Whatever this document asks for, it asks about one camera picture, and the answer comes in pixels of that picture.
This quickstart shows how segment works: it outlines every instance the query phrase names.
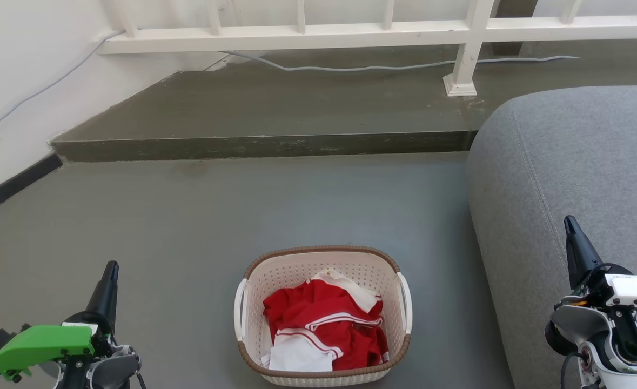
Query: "white cable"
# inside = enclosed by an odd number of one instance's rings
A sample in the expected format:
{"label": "white cable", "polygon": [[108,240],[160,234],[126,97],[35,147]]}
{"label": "white cable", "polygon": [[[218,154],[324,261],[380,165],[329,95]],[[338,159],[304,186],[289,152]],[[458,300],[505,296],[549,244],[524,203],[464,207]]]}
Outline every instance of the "white cable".
{"label": "white cable", "polygon": [[[320,66],[299,66],[296,68],[286,68],[282,65],[278,65],[274,62],[270,62],[268,59],[263,59],[261,57],[256,57],[254,55],[248,54],[240,54],[239,52],[234,51],[221,51],[224,54],[236,55],[237,57],[243,57],[247,59],[253,59],[254,61],[263,62],[264,64],[268,64],[274,68],[281,69],[284,71],[304,71],[304,70],[316,70],[316,71],[337,71],[337,72],[348,72],[348,71],[366,71],[366,70],[411,70],[411,69],[422,69],[422,68],[432,68],[434,66],[441,66],[447,64],[454,64],[455,60],[450,61],[442,61],[435,62],[434,64],[420,64],[420,65],[412,65],[412,66],[366,66],[363,68],[323,68]],[[572,57],[570,55],[555,55],[554,57],[546,57],[546,58],[494,58],[494,59],[480,59],[480,64],[488,64],[492,62],[546,62],[553,61],[554,59],[578,59],[580,57]]]}
{"label": "white cable", "polygon": [[47,89],[51,88],[52,86],[56,85],[57,82],[61,81],[62,79],[66,78],[69,74],[73,73],[74,70],[78,69],[78,67],[82,64],[84,64],[85,61],[88,60],[88,58],[94,54],[94,52],[101,46],[101,44],[104,43],[104,41],[108,40],[109,38],[113,38],[116,37],[117,35],[123,34],[125,32],[125,30],[118,30],[118,31],[114,31],[106,36],[104,36],[103,38],[101,38],[98,41],[98,44],[96,44],[90,52],[88,52],[87,55],[85,55],[83,57],[83,59],[81,59],[80,62],[78,62],[78,64],[76,64],[76,66],[72,67],[68,72],[62,74],[61,76],[57,77],[57,79],[55,79],[54,81],[50,82],[49,84],[47,84],[47,86],[42,87],[39,91],[31,94],[30,96],[27,96],[26,98],[20,100],[19,102],[15,103],[10,109],[7,109],[5,111],[2,111],[0,113],[0,121],[4,120],[5,118],[7,118],[7,116],[9,116],[10,114],[12,114],[19,106],[20,104],[25,103],[26,101],[28,101],[29,99],[34,98],[34,96],[39,95],[40,93],[46,91]]}

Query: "railing post base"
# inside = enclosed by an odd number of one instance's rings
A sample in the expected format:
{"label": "railing post base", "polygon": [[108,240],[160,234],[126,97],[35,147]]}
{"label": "railing post base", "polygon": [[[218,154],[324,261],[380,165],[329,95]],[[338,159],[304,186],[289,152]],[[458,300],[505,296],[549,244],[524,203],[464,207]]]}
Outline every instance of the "railing post base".
{"label": "railing post base", "polygon": [[477,95],[477,89],[474,88],[474,82],[470,82],[468,84],[455,84],[452,79],[452,74],[444,77],[444,84],[446,86],[446,93],[449,97]]}

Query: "green robot arm part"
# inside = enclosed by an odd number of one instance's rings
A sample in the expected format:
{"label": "green robot arm part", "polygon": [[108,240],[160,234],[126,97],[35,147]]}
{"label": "green robot arm part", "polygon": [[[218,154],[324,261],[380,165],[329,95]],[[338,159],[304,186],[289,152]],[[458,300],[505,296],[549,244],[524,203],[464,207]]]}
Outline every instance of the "green robot arm part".
{"label": "green robot arm part", "polygon": [[90,327],[37,325],[20,332],[0,349],[0,374],[12,380],[19,372],[66,355],[93,354]]}

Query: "white railing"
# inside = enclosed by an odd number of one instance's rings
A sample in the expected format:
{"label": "white railing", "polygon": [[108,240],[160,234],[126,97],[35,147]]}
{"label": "white railing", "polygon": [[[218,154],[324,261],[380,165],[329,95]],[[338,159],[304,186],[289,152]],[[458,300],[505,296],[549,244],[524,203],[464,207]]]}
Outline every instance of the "white railing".
{"label": "white railing", "polygon": [[304,0],[296,0],[296,25],[259,27],[222,27],[216,0],[207,0],[210,27],[147,30],[137,28],[126,0],[115,1],[126,33],[104,42],[101,54],[459,44],[444,77],[449,96],[477,94],[472,74],[483,42],[637,38],[637,15],[577,17],[582,0],[568,1],[562,17],[523,18],[491,18],[494,0],[471,0],[465,20],[434,22],[393,22],[395,0],[386,0],[383,22],[370,24],[306,24]]}

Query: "red cloth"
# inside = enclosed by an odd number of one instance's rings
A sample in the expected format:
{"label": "red cloth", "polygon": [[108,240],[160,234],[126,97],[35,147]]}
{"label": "red cloth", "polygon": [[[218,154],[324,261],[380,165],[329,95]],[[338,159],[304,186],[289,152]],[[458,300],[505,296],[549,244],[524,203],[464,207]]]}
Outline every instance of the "red cloth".
{"label": "red cloth", "polygon": [[370,312],[363,312],[350,293],[321,280],[312,280],[296,288],[276,291],[264,300],[271,337],[276,334],[296,336],[303,329],[311,331],[323,343],[342,350],[333,361],[333,370],[359,369],[387,360],[387,340],[378,301]]}

